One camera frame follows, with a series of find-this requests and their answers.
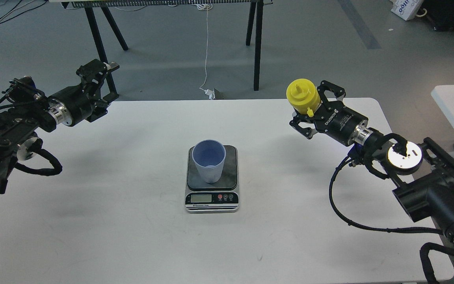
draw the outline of kitchen scale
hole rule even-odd
[[[191,213],[227,213],[239,208],[238,151],[225,145],[225,163],[220,179],[207,183],[200,176],[189,150],[185,208]]]

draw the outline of blue cup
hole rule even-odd
[[[203,140],[192,150],[192,160],[200,177],[207,183],[217,182],[222,176],[225,147],[216,140]]]

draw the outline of concrete floor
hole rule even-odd
[[[393,132],[414,142],[430,136],[452,149],[454,130],[430,92],[454,84],[454,32],[434,32],[425,19],[406,22],[390,11],[389,0],[274,2],[264,9],[260,90],[252,90],[254,45],[244,44],[248,4],[218,4],[209,11],[203,88],[216,88],[225,99],[284,99],[294,79],[327,80],[345,88],[349,97],[375,98]],[[0,15],[16,3],[9,0]],[[199,89],[205,11],[193,6],[111,11],[127,52],[95,9],[108,59],[121,66],[113,74],[120,100],[207,99]],[[377,45],[366,41],[366,33]],[[0,92],[10,79],[30,75],[51,95],[77,84],[76,69],[96,57],[83,9],[48,3],[0,25]],[[291,109],[282,111],[290,118]],[[261,127],[267,127],[263,121]],[[415,177],[427,172],[423,168]]]

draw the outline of yellow bottle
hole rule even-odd
[[[315,85],[308,79],[297,79],[290,83],[287,99],[299,113],[309,117],[313,117],[321,102]]]

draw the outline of black table leg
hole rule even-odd
[[[250,15],[248,16],[248,29],[246,30],[246,46],[249,47],[252,41],[253,20],[255,18],[255,7],[257,2],[250,3]]]
[[[257,2],[257,22],[255,27],[255,70],[253,76],[253,90],[259,90],[260,79],[260,49],[262,45],[262,15],[264,12],[264,1]]]
[[[108,7],[101,7],[102,12],[106,16],[106,20],[108,20],[108,23],[110,24],[110,27],[112,27],[113,33],[119,40],[120,46],[122,47],[123,50],[127,51],[129,48],[127,47],[126,41],[124,40],[124,37],[122,36],[119,27],[117,26],[117,23],[115,22],[115,19],[112,16],[112,13],[110,12],[110,9]]]
[[[91,7],[85,7],[85,14],[87,15],[87,20],[89,21],[90,31],[92,32],[92,37],[96,44],[97,54],[99,54],[99,60],[108,63],[108,58],[106,58],[106,52],[104,51],[104,46],[102,45],[101,35],[99,34],[99,28],[97,27],[96,17],[94,16],[94,11]],[[117,94],[117,89],[115,88],[115,82],[111,74],[106,76],[106,83],[110,92]]]

